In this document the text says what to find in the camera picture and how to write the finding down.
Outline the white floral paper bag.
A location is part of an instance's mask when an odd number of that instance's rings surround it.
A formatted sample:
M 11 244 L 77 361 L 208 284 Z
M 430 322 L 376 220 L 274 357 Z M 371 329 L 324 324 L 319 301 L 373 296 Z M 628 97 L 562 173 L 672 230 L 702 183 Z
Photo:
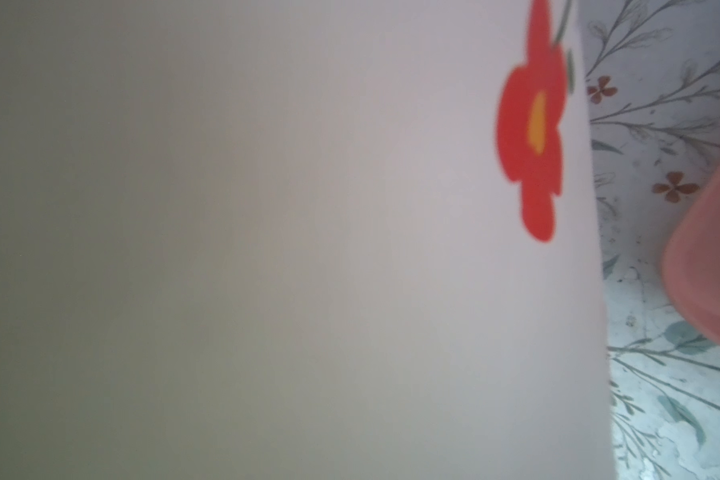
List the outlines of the white floral paper bag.
M 0 479 L 612 479 L 574 1 L 0 1 Z

